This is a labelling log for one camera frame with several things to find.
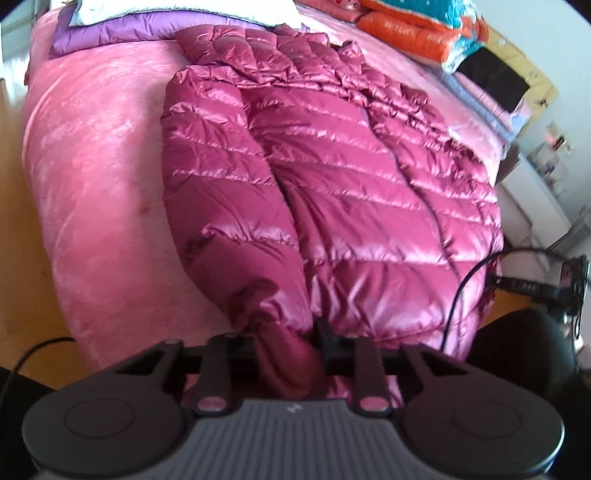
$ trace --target puffer jacket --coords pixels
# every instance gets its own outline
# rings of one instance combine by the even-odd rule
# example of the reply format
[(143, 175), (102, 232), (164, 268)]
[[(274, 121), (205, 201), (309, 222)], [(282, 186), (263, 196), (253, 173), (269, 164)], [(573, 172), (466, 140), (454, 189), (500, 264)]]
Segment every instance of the puffer jacket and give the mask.
[[(461, 279), (502, 234), (484, 165), (426, 94), (324, 34), (199, 25), (177, 41), (192, 65), (166, 90), (168, 221), (195, 285), (254, 335), (276, 393), (346, 394), (306, 341), (318, 317), (379, 346), (438, 347)], [(459, 358), (484, 275), (456, 310)]]

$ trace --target white cabinet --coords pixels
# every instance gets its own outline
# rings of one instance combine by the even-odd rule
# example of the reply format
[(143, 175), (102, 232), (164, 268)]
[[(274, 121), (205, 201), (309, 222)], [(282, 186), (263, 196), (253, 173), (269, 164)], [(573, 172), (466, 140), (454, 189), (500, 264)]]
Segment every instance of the white cabinet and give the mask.
[(502, 184), (497, 185), (495, 190), (505, 237), (514, 247), (528, 245), (531, 237), (530, 220)]
[(2, 20), (2, 56), (4, 61), (26, 54), (35, 17), (35, 2), (25, 0)]
[(569, 231), (571, 221), (527, 159), (521, 157), (501, 185), (528, 218), (541, 246), (549, 247)]
[(2, 23), (0, 23), (0, 80), (4, 78), (4, 61), (2, 59)]

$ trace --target mattress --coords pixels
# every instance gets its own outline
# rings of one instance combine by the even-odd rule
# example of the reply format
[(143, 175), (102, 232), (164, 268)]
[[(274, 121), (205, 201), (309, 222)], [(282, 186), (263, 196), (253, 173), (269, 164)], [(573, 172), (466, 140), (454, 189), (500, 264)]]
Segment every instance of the mattress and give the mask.
[[(301, 12), (313, 31), (334, 43), (357, 41), (368, 63), (425, 90), (494, 182), (501, 142), (443, 85), (354, 25)], [(198, 345), (229, 331), (183, 272), (162, 202), (164, 88), (187, 60), (174, 41), (47, 60), (56, 20), (49, 12), (33, 31), (22, 160), (57, 296), (82, 353), (103, 368), (163, 339)]]

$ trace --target ribbed gray surface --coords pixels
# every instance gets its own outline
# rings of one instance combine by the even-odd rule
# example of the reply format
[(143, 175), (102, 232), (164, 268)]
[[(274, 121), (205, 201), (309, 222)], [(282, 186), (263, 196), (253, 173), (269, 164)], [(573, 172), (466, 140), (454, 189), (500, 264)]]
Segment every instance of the ribbed gray surface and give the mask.
[[(39, 480), (58, 477), (42, 474)], [(126, 480), (450, 480), (416, 459), (385, 420), (344, 401), (248, 400), (196, 424), (173, 456)]]

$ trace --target jacket sleeve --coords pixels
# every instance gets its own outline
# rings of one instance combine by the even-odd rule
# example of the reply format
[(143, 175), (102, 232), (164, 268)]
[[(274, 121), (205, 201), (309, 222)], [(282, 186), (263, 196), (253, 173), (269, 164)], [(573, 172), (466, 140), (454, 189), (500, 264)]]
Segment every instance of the jacket sleeve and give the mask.
[(303, 397), (319, 359), (299, 334), (312, 328), (293, 218), (261, 147), (248, 131), (239, 89), (190, 66), (168, 84), (164, 105), (164, 204), (186, 273), (253, 333), (262, 374)]

